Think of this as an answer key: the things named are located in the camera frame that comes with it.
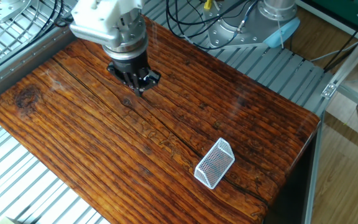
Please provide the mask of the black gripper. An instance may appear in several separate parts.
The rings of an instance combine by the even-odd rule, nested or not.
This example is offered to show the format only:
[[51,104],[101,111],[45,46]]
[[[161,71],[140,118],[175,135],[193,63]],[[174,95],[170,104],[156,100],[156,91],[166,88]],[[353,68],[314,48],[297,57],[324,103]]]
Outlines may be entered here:
[[[128,86],[136,95],[142,95],[145,91],[157,86],[161,74],[155,70],[150,70],[147,52],[144,51],[139,56],[127,60],[112,59],[107,66],[107,71],[118,79],[122,84]],[[133,74],[140,75],[138,84],[130,77]]]

